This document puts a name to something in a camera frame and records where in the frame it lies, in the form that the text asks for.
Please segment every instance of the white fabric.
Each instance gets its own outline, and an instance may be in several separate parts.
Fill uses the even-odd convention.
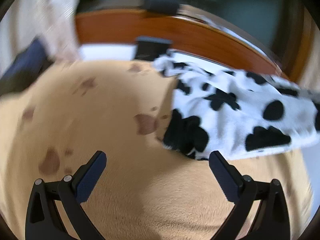
[[[265,82],[257,84],[254,78],[246,76],[247,72],[244,70],[230,70],[233,72],[231,75],[212,68],[210,72],[213,75],[210,75],[195,64],[187,64],[184,68],[174,66],[168,56],[161,56],[154,61],[154,67],[164,76],[180,75],[178,80],[182,84],[178,83],[177,89],[174,90],[172,109],[176,109],[183,119],[199,117],[199,127],[209,135],[204,151],[193,148],[187,155],[195,152],[195,158],[202,159],[208,158],[212,151],[218,150],[226,159],[235,160],[289,151],[314,144],[319,140],[315,128],[318,111],[308,98],[308,93],[300,90],[297,85],[276,76],[264,76]],[[202,86],[206,83],[209,85],[203,90]],[[293,89],[299,96],[281,94],[277,88]],[[212,96],[214,103],[219,100],[219,97],[216,99],[215,96],[218,90],[233,93],[236,96],[236,104],[222,102],[221,107],[214,110],[208,98]],[[274,101],[282,104],[284,113],[277,120],[265,119],[263,113]],[[255,127],[274,127],[281,131],[279,136],[289,136],[290,142],[248,150],[246,139],[254,132]],[[172,145],[166,143],[165,138],[164,144],[172,148]]]
[[[0,22],[0,76],[40,37],[52,59],[79,59],[74,13],[79,0],[15,0]]]

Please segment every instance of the black and white fabric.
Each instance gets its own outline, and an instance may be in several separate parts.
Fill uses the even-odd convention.
[[[319,141],[319,94],[277,76],[204,70],[162,55],[164,77],[178,75],[164,146],[207,160],[212,151],[236,160],[288,151]]]

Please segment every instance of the orange-brown wood panel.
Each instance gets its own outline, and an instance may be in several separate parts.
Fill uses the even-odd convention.
[[[270,60],[234,37],[205,24],[136,9],[101,10],[76,15],[79,41],[134,43],[140,35],[170,39],[172,48],[227,66],[265,74],[281,74]]]

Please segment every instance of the beige blanket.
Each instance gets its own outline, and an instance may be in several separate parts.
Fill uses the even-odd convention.
[[[173,77],[161,77],[146,62],[79,62],[53,65],[24,93],[2,97],[0,210],[18,239],[24,239],[34,181],[73,174],[96,150],[108,163],[82,207],[106,239],[210,239],[233,204],[207,161],[190,160],[159,141],[174,85]],[[301,152],[230,163],[255,180],[281,181],[296,239],[312,202]]]

